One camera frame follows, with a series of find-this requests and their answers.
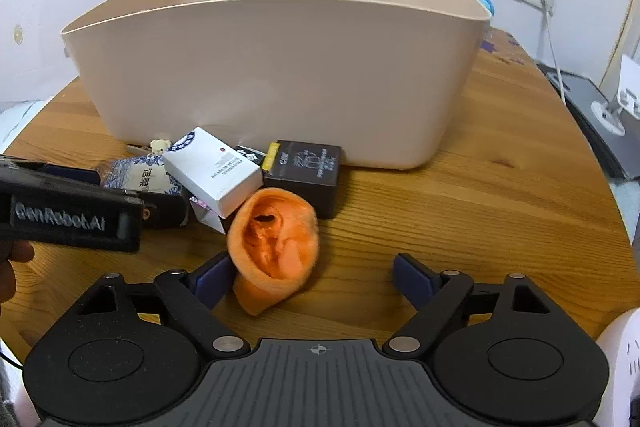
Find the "plug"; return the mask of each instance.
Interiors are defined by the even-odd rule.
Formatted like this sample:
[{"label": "plug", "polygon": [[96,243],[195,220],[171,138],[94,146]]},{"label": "plug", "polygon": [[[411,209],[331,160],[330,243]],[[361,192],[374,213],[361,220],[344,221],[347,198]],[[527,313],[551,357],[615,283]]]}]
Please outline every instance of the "plug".
[{"label": "plug", "polygon": [[540,2],[542,3],[543,9],[548,11],[549,15],[553,15],[556,0],[540,0]]}]

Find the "hand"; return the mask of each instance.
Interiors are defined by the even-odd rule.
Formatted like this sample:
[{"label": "hand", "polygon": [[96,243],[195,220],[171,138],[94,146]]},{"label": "hand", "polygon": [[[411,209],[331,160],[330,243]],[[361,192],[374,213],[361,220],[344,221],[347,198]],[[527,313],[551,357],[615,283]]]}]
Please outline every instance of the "hand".
[{"label": "hand", "polygon": [[33,259],[33,253],[28,241],[0,241],[0,303],[15,294],[14,267],[9,260],[25,263]]}]

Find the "yellow label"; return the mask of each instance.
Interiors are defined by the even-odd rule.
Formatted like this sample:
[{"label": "yellow label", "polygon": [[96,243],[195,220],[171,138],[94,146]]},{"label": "yellow label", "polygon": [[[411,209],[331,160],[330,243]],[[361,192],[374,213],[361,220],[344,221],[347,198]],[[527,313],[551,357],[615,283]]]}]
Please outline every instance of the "yellow label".
[{"label": "yellow label", "polygon": [[278,149],[280,149],[279,143],[270,143],[269,150],[267,151],[267,156],[265,156],[264,160],[262,161],[262,165],[260,166],[263,171],[271,171],[271,167],[273,167],[273,161],[276,159],[276,156],[278,154]]}]

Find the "screw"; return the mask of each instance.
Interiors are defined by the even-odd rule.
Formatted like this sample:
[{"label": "screw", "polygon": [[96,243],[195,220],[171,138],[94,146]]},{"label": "screw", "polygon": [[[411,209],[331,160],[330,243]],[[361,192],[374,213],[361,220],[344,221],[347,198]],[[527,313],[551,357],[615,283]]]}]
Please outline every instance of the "screw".
[{"label": "screw", "polygon": [[223,337],[216,338],[211,345],[218,351],[231,353],[244,346],[244,341],[235,335],[224,335]]},{"label": "screw", "polygon": [[420,341],[413,337],[394,337],[389,341],[389,347],[399,353],[410,353],[420,347]]}]

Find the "black box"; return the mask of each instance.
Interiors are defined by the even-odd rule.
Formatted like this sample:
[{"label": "black box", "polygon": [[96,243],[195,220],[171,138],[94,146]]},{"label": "black box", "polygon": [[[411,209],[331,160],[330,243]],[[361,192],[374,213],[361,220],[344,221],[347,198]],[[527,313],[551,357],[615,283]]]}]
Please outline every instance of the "black box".
[{"label": "black box", "polygon": [[262,164],[267,171],[264,186],[284,188],[299,195],[311,204],[320,219],[334,217],[342,149],[335,145],[278,140],[275,154],[274,150],[270,147]]},{"label": "black box", "polygon": [[244,147],[239,145],[236,147],[236,151],[241,153],[242,156],[247,158],[249,161],[255,163],[258,167],[262,165],[266,154],[264,152],[257,151],[255,149],[249,149],[249,147]]}]

